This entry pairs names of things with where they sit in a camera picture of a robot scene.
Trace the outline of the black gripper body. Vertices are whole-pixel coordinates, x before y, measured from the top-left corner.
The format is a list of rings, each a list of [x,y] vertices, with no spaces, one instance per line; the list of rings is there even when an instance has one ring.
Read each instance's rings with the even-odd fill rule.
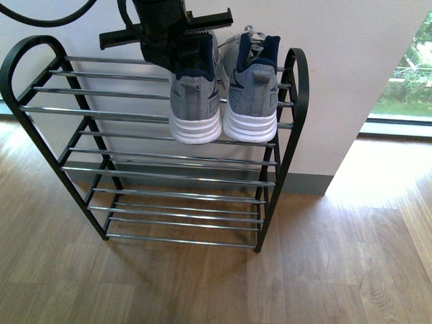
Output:
[[[117,6],[126,28],[99,35],[100,48],[140,43],[144,60],[171,72],[185,68],[210,70],[213,67],[211,31],[231,26],[231,10],[194,17],[184,1],[134,1],[140,22],[134,24],[125,1]]]

